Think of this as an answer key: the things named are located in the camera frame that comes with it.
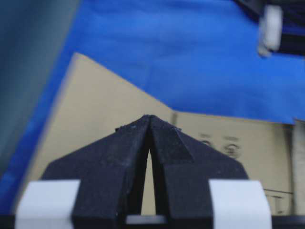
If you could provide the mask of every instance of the white tape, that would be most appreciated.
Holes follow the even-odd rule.
[[[271,229],[271,212],[259,181],[211,179],[214,229]]]
[[[267,5],[264,9],[263,43],[273,51],[281,45],[283,27],[283,11],[280,6]]]
[[[73,229],[71,214],[79,180],[42,180],[28,184],[17,208],[16,229]]]

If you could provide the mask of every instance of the white label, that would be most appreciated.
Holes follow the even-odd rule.
[[[259,181],[210,179],[214,229],[272,229]]]
[[[16,229],[73,229],[71,214],[79,180],[41,180],[28,184],[16,213]]]

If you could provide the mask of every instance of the gray panel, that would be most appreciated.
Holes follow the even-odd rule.
[[[0,176],[60,53],[80,0],[10,0],[0,9]]]

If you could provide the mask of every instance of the blue cloth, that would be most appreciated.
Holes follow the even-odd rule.
[[[305,119],[304,60],[260,58],[257,36],[257,23],[232,0],[83,0],[0,180],[0,213],[10,211],[73,52],[179,111],[283,123]]]

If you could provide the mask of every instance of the cardboard box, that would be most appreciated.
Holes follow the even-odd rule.
[[[71,62],[20,195],[51,161],[143,114],[157,115],[242,162],[250,179],[262,182],[273,215],[292,213],[291,126],[174,111],[80,54]],[[142,209],[146,215],[155,213],[152,181],[149,157]]]

